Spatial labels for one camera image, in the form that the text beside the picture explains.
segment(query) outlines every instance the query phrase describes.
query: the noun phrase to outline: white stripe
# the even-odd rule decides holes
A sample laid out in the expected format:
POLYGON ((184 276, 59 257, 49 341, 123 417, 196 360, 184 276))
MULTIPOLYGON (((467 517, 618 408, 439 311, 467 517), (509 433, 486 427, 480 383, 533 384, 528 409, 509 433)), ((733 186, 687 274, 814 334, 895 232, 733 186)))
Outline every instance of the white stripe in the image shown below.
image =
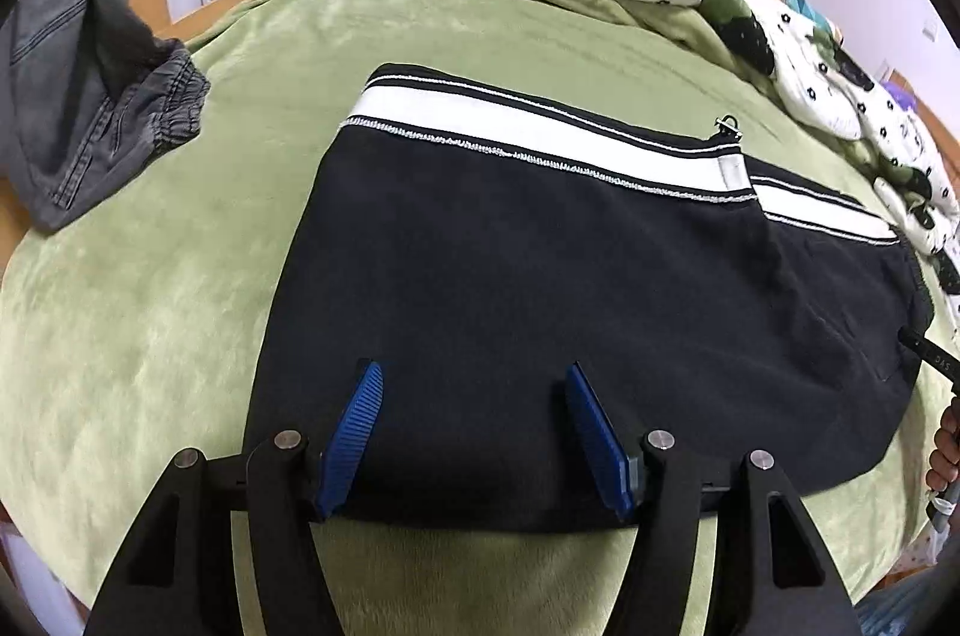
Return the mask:
POLYGON ((566 118, 572 118, 573 120, 579 121, 582 124, 589 124, 589 126, 595 127, 596 129, 599 129, 599 130, 606 131, 607 133, 617 134, 618 136, 621 136, 625 140, 631 140, 632 142, 642 143, 645 146, 653 146, 654 148, 658 148, 658 149, 676 151, 676 152, 680 152, 681 154, 704 154, 704 153, 707 153, 707 151, 716 151, 718 148, 720 148, 720 146, 703 146, 701 148, 679 148, 677 146, 667 145, 666 143, 657 143, 655 140, 647 140, 647 139, 644 139, 643 137, 637 137, 635 134, 621 133, 621 131, 615 130, 612 127, 605 127, 602 124, 597 124, 594 121, 590 121, 589 119, 584 119, 583 117, 576 115, 576 113, 568 112, 567 110, 560 109, 559 107, 552 107, 549 105, 545 105, 544 103, 537 103, 537 102, 534 102, 533 100, 527 100, 523 97, 517 97, 515 94, 508 94, 505 91, 495 91, 494 89, 483 88, 483 86, 474 86, 472 83, 461 83, 460 81, 446 81, 443 78, 425 78, 425 77, 416 76, 416 75, 390 74, 390 75, 378 75, 376 78, 373 79, 373 81, 371 81, 371 83, 367 84, 367 88, 370 88, 371 86, 376 86, 377 82, 379 81, 420 81, 421 83, 442 83, 444 86, 456 86, 456 88, 462 88, 462 89, 465 89, 466 91, 479 91, 484 94, 491 94, 496 97, 501 97, 505 100, 511 100, 512 102, 520 103, 521 105, 530 105, 531 107, 538 107, 541 110, 549 110, 549 112, 551 113, 558 113, 561 116, 565 116, 566 118))
POLYGON ((539 166, 550 167, 554 170, 565 170, 568 173, 577 173, 582 176, 590 176, 606 182, 607 184, 617 185, 618 187, 627 187, 628 190, 638 190, 641 192, 649 192, 651 194, 660 194, 666 197, 679 197, 685 200, 697 200, 704 203, 743 203, 747 200, 757 199, 757 195, 752 193, 745 193, 743 195, 737 195, 736 197, 715 197, 710 195, 696 194, 695 192, 665 190, 662 187, 645 187, 642 184, 634 184, 633 182, 624 181, 616 176, 608 176, 606 173, 599 173, 589 167, 579 167, 575 166, 574 164, 546 160, 543 157, 535 157, 532 154, 525 154, 523 152, 510 152, 497 146, 485 146, 481 143, 471 143, 469 140, 462 140, 458 139, 457 137, 446 137, 441 136, 440 134, 419 133, 418 131, 414 130, 405 130, 402 127, 397 127, 392 124, 384 124, 383 122, 379 121, 373 121, 372 119, 364 118, 363 116, 349 117, 349 119, 344 120, 344 122, 339 126, 338 131, 342 130, 344 127, 354 126, 369 127, 371 129, 385 131, 386 133, 390 134, 398 134, 401 137, 411 137, 411 139, 414 140, 426 140, 430 143, 441 143, 448 146, 457 146, 458 148, 466 148, 471 151, 477 151, 482 154, 490 154, 495 157, 505 157, 510 158, 511 160, 525 161, 525 163, 538 164, 539 166))
POLYGON ((754 186, 760 207, 768 218, 788 216, 808 225, 820 225, 841 233, 857 235, 868 242, 895 241, 896 233, 880 216, 853 211, 782 187, 754 186))
POLYGON ((651 184, 705 192, 750 191, 741 154, 727 155, 723 163, 717 157, 674 157, 529 110, 462 94, 371 86, 349 115, 504 143, 651 184))
POLYGON ((797 190, 798 192, 803 192, 804 194, 812 194, 814 197, 820 197, 823 200, 830 201, 832 203, 837 204, 838 206, 843 206, 843 205, 853 206, 856 209, 861 209, 861 211, 867 211, 867 209, 863 208, 863 206, 860 203, 856 203, 853 200, 847 200, 835 194, 824 194, 823 192, 809 190, 806 187, 799 187, 796 184, 791 184, 790 182, 782 181, 781 179, 775 179, 775 178, 772 178, 771 176, 751 176, 750 178, 754 182, 754 184, 758 181, 767 181, 767 182, 771 182, 771 184, 773 185, 781 185, 782 187, 789 187, 791 190, 797 190))
POLYGON ((805 222, 795 222, 793 219, 786 219, 781 216, 776 216, 776 214, 767 214, 767 218, 772 222, 781 222, 782 224, 790 225, 790 227, 800 227, 804 230, 817 230, 818 233, 826 233, 827 235, 832 235, 834 238, 858 240, 861 243, 869 243, 872 246, 895 246, 899 243, 899 240, 876 240, 875 238, 861 238, 859 235, 851 235, 850 233, 837 233, 834 232, 834 230, 828 230, 826 227, 818 227, 815 224, 806 224, 805 222))

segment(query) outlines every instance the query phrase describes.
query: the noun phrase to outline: hand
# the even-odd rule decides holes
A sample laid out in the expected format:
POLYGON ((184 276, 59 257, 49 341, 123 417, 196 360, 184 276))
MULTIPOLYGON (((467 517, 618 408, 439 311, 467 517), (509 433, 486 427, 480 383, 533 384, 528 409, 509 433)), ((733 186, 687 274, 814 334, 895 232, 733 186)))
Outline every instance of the hand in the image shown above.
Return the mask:
MULTIPOLYGON (((926 472, 926 486, 940 492, 960 476, 960 445, 956 441, 960 427, 960 397, 955 397, 940 418, 940 429, 933 436, 936 449, 930 454, 930 470, 926 472)), ((960 508, 950 517, 950 529, 960 530, 960 508)))

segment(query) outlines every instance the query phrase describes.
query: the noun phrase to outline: purple object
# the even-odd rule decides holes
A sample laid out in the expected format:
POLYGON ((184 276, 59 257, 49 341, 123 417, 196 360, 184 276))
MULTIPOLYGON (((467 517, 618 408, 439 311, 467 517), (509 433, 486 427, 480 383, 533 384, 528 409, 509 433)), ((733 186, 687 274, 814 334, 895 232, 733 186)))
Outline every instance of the purple object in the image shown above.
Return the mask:
POLYGON ((917 110, 917 98, 902 86, 897 86, 892 81, 884 81, 883 88, 894 98, 896 105, 904 110, 917 110))

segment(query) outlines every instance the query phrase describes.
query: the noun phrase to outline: metal ring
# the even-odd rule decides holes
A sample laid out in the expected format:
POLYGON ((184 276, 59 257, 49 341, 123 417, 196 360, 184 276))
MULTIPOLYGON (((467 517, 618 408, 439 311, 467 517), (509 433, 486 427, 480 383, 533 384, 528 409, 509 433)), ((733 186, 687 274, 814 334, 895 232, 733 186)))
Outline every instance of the metal ring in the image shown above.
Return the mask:
POLYGON ((671 449, 677 443, 673 433, 669 430, 651 430, 650 433, 647 433, 647 441, 650 442, 650 446, 664 451, 671 449))
POLYGON ((740 122, 736 120, 736 116, 732 113, 728 113, 723 118, 718 118, 713 123, 724 134, 732 134, 737 140, 743 137, 743 133, 740 131, 740 122))
POLYGON ((294 449, 304 439, 296 430, 280 430, 274 437, 277 449, 294 449))
POLYGON ((766 449, 754 449, 750 452, 750 462, 760 468, 760 471, 769 471, 774 467, 774 455, 766 449))
POLYGON ((174 456, 174 465, 178 468, 192 468, 200 459, 200 453, 193 447, 181 449, 174 456))

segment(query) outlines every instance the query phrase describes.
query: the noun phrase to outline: teal object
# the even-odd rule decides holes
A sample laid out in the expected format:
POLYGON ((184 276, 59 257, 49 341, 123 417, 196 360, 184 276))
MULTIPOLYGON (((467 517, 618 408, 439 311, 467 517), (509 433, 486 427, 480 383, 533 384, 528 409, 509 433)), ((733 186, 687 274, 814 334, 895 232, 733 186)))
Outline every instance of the teal object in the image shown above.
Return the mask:
POLYGON ((806 16, 811 21, 816 22, 818 27, 821 27, 824 30, 827 30, 827 33, 833 34, 833 27, 830 25, 830 22, 827 20, 827 16, 824 16, 819 11, 815 11, 813 7, 810 7, 810 3, 806 0, 784 0, 786 4, 792 8, 794 11, 799 13, 801 16, 806 16))

